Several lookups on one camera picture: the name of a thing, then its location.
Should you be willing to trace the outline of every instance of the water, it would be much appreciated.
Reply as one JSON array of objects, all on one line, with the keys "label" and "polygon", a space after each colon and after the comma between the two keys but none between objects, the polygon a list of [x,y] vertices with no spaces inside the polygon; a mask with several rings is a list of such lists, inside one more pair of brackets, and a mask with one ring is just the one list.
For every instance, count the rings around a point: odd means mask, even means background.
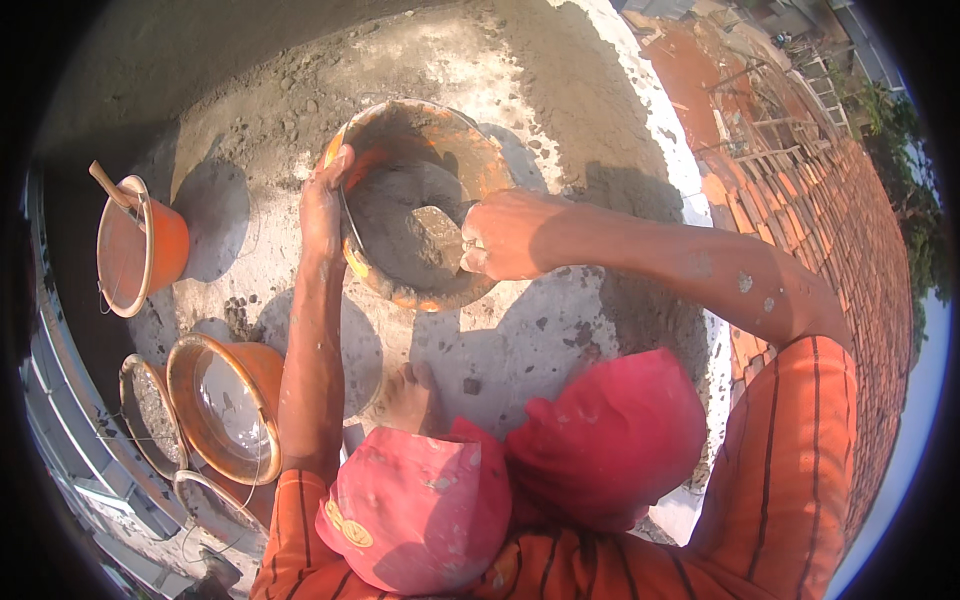
[{"label": "water", "polygon": [[204,418],[218,437],[241,446],[253,459],[269,455],[267,428],[253,403],[250,388],[227,361],[206,350],[197,361],[194,385],[205,408]]}]

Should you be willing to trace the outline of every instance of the green foliage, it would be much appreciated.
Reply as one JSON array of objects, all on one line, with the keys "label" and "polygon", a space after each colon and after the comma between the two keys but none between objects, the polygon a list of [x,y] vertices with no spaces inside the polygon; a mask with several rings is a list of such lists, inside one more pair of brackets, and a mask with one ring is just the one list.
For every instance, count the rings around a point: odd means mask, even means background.
[{"label": "green foliage", "polygon": [[946,305],[952,293],[946,223],[933,164],[924,151],[920,119],[908,98],[892,97],[882,84],[873,82],[845,100],[870,116],[864,146],[900,222],[910,265],[916,355],[926,340],[922,300],[933,290],[937,300]]}]

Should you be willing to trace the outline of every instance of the tiled roof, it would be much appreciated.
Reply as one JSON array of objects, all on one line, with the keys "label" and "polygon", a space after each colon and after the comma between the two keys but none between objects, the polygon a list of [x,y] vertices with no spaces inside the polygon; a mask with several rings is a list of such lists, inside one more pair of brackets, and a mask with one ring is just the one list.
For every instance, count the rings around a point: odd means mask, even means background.
[{"label": "tiled roof", "polygon": [[[857,440],[845,535],[850,547],[873,506],[900,427],[910,364],[912,302],[906,248],[879,177],[849,139],[790,152],[702,159],[716,227],[796,256],[836,291],[857,364]],[[772,360],[766,342],[731,328],[732,403]]]}]

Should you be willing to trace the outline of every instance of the person's left hand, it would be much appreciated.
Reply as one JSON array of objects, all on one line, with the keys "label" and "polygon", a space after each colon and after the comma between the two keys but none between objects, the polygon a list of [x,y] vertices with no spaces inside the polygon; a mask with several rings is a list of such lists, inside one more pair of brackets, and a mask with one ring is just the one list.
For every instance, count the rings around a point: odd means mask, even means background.
[{"label": "person's left hand", "polygon": [[340,250],[340,193],[337,187],[344,173],[353,164],[353,148],[340,147],[336,158],[324,168],[324,160],[303,182],[300,198],[300,232],[303,234],[303,253],[324,258],[343,257]]}]

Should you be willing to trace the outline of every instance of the concrete floor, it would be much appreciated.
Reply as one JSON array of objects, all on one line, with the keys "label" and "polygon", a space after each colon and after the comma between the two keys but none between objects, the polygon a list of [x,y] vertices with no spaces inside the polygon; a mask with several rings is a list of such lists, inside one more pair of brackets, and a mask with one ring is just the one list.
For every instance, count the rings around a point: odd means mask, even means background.
[{"label": "concrete floor", "polygon": [[[635,38],[606,0],[575,4],[588,17],[583,35],[609,43],[623,71],[619,76],[629,73],[627,79],[647,110],[646,131],[636,135],[652,140],[645,142],[650,152],[662,155],[668,179],[664,184],[679,192],[683,221],[710,227],[699,171],[657,74],[648,60],[638,57]],[[154,197],[184,214],[194,244],[184,277],[152,295],[126,322],[136,351],[163,364],[174,341],[195,330],[224,341],[260,335],[285,352],[300,254],[300,180],[335,127],[354,110],[384,99],[388,91],[461,110],[503,146],[518,184],[552,193],[569,191],[559,166],[563,149],[547,136],[538,107],[521,84],[523,69],[516,64],[515,49],[495,33],[498,21],[498,12],[451,6],[386,16],[375,21],[372,32],[360,33],[348,24],[256,64],[187,108],[178,125],[131,168]],[[288,75],[291,85],[283,83]],[[392,89],[384,89],[386,77],[394,77]],[[308,109],[311,99],[319,110]],[[295,127],[286,128],[284,121]],[[522,127],[514,129],[517,122]],[[292,136],[293,130],[298,135]],[[549,156],[534,152],[529,145],[534,139],[551,150]],[[116,175],[119,179],[124,174]],[[602,299],[609,283],[603,269],[560,269],[533,282],[501,282],[459,311],[428,314],[380,299],[348,272],[341,324],[345,425],[359,423],[369,431],[380,383],[401,363],[422,359],[434,368],[451,417],[466,416],[502,438],[525,419],[527,398],[558,393],[583,345],[596,343],[607,358],[624,351],[618,335],[622,324],[611,320]],[[243,322],[225,319],[227,300],[251,295],[256,301],[245,307]],[[683,497],[678,509],[683,515],[671,508],[671,502],[678,502],[673,497],[651,511],[675,540],[689,538],[699,514],[729,410],[727,325],[706,311],[698,319],[706,333],[691,343],[708,357],[695,380],[708,411],[708,444],[701,467],[677,492]],[[466,378],[481,382],[478,394],[464,393]],[[691,511],[692,520],[687,517]],[[177,556],[185,536],[181,531],[166,542],[125,542],[198,575],[195,564]],[[193,532],[186,557],[196,555],[198,539]],[[249,589],[258,557],[239,557],[231,550],[228,558],[246,573],[237,590]]]}]

